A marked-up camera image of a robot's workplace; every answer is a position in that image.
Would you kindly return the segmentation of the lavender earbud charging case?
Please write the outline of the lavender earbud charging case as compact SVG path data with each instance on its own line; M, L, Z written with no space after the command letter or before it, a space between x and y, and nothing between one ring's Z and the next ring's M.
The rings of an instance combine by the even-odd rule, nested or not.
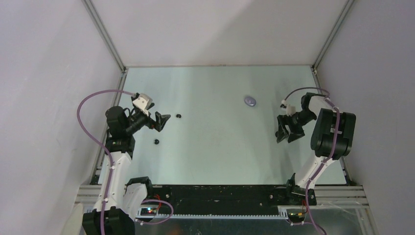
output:
M249 106L249 107L255 107L257 104L257 101L255 98L251 97L251 96L246 96L244 98L244 103Z

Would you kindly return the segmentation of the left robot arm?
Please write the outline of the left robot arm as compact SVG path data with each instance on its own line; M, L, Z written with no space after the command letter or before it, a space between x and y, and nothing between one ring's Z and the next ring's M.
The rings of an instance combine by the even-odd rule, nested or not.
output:
M87 235L133 235L141 204L149 204L155 197L148 177L126 179L135 148L133 135L144 126L160 132L171 116L156 112L152 119L139 108L128 116L120 106L111 107L105 115L108 162L98 200L92 211L83 215L82 227Z

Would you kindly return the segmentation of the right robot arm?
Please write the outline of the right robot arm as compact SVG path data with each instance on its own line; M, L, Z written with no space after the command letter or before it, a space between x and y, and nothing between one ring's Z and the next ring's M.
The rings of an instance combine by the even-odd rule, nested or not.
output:
M304 137L303 127L315 121L310 139L314 155L286 183L284 197L292 205L309 198L310 191L328 166L350 153L356 123L355 114L340 111L327 95L306 93L300 104L301 111L297 112L287 99L281 101L281 108L286 113L277 116L275 133L278 143L291 143Z

